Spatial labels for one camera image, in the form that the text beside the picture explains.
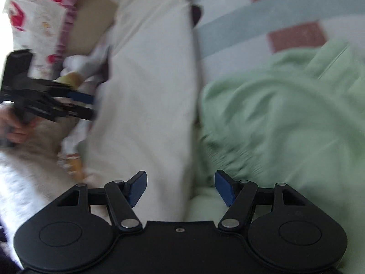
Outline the person's left hand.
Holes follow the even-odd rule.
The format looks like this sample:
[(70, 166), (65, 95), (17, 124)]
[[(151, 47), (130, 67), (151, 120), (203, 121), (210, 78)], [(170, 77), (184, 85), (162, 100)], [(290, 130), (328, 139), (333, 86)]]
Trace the person's left hand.
[(1, 105), (1, 136), (15, 144), (22, 144), (33, 134), (40, 118), (35, 117), (28, 124), (22, 124), (9, 105)]

